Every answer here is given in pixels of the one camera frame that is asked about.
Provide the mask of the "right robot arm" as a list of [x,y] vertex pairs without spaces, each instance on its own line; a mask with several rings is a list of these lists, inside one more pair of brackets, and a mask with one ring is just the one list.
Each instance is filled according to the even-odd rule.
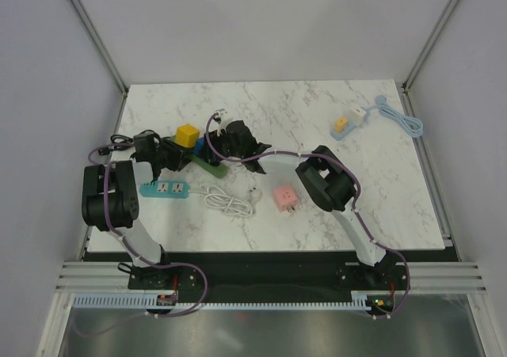
[[373,236],[356,207],[360,182],[328,147],[321,145],[307,153],[275,150],[258,142],[243,121],[227,121],[217,112],[208,119],[204,138],[204,145],[216,159],[240,163],[252,173],[265,175],[281,161],[299,161],[292,170],[312,202],[331,213],[347,234],[363,269],[364,282],[378,289],[391,280],[395,252]]

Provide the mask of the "pink cube socket adapter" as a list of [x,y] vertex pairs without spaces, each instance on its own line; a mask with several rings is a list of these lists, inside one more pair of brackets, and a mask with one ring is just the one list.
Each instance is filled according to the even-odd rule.
[[273,190],[273,198],[278,211],[291,212],[295,210],[298,203],[298,196],[290,184],[286,184]]

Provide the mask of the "yellow cube plug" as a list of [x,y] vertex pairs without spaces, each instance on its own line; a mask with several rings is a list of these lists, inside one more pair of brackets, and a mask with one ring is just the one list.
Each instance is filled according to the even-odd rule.
[[174,141],[184,148],[193,148],[200,137],[200,130],[191,124],[184,124],[177,128]]

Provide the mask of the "green power strip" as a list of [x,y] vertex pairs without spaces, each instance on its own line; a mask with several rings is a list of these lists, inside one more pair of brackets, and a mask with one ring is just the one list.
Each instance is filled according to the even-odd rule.
[[[174,141],[174,138],[175,135],[163,137],[163,139],[171,139],[172,141]],[[228,167],[225,166],[223,163],[221,163],[216,157],[212,157],[210,152],[208,160],[202,160],[198,158],[194,154],[194,147],[193,147],[193,155],[191,156],[191,162],[189,164],[191,163],[196,164],[197,166],[201,167],[204,171],[210,173],[212,176],[219,179],[224,178],[229,171]]]

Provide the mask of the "blue cube plug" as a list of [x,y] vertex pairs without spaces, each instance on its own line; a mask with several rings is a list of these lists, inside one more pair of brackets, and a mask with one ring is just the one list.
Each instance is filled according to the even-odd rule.
[[194,154],[202,160],[208,160],[209,147],[205,137],[197,139],[196,145],[194,147]]

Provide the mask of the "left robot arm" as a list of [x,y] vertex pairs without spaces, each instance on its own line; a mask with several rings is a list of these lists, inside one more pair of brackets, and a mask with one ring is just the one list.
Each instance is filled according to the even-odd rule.
[[159,177],[164,169],[182,170],[192,155],[192,146],[181,146],[174,137],[145,130],[133,137],[112,135],[109,144],[90,152],[91,165],[84,168],[84,222],[114,237],[137,268],[148,268],[147,280],[157,288],[173,282],[174,270],[164,248],[139,219],[139,197],[187,198],[187,183]]

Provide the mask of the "teal power strip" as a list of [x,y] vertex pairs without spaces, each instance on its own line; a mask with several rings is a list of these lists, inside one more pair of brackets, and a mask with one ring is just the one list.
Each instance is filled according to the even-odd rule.
[[157,180],[139,187],[139,193],[147,198],[159,199],[187,199],[189,185],[184,181]]

